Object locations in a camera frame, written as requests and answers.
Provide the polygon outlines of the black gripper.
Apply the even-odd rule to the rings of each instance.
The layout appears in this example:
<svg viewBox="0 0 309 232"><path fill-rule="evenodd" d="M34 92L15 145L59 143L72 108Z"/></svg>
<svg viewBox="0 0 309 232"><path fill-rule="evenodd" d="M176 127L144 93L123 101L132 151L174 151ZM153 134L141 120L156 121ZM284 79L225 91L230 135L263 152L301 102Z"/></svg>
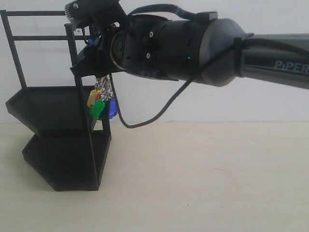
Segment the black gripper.
<svg viewBox="0 0 309 232"><path fill-rule="evenodd" d="M127 21L120 21L120 26L114 23L102 28L100 24L90 21L90 37L92 43L88 43L77 56L77 63L70 68L76 78L95 76L97 78L107 76L111 73L125 72L115 60L113 55L113 42L119 34L126 31Z"/></svg>

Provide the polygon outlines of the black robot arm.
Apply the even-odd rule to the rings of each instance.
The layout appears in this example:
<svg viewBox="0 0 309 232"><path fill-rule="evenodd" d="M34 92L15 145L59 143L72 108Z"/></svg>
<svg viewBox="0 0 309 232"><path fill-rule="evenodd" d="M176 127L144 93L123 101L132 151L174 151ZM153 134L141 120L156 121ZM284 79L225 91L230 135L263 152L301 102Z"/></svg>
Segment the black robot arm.
<svg viewBox="0 0 309 232"><path fill-rule="evenodd" d="M231 19L173 21L141 14L86 47L71 72L79 78L125 72L214 87L248 77L307 89L309 37L246 33Z"/></svg>

